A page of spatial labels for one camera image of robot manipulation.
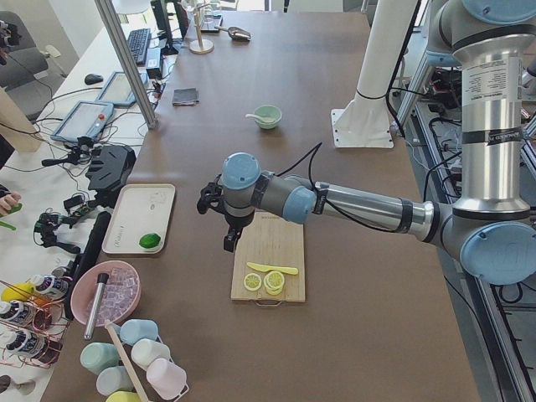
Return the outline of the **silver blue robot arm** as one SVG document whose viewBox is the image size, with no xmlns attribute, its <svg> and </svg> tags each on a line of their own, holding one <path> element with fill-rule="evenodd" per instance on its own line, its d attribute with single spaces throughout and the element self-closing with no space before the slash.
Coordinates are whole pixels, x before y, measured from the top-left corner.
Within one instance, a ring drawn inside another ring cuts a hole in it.
<svg viewBox="0 0 536 402">
<path fill-rule="evenodd" d="M 532 1 L 432 4 L 427 57 L 435 65 L 461 68 L 462 189 L 454 204 L 415 203 L 284 177 L 238 152 L 201 191 L 198 211 L 225 217 L 228 251 L 256 210 L 297 224 L 310 214 L 325 214 L 380 232 L 411 234 L 493 285 L 523 281 L 535 271 L 535 231 L 519 194 L 522 54 L 534 36 Z"/>
</svg>

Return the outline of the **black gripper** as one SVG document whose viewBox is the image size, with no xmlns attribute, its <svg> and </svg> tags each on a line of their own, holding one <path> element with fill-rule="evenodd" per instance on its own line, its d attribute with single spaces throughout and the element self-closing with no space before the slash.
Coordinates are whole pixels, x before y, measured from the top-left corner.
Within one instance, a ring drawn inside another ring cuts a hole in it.
<svg viewBox="0 0 536 402">
<path fill-rule="evenodd" d="M 212 182 L 209 182 L 204 188 L 201 189 L 200 197 L 196 205 L 200 214 L 206 214 L 210 209 L 219 214 L 225 213 L 223 186 L 219 183 L 219 179 L 220 175 L 217 175 Z M 242 228 L 231 225 L 224 237 L 224 250 L 228 252 L 235 252 L 241 235 Z"/>
</svg>

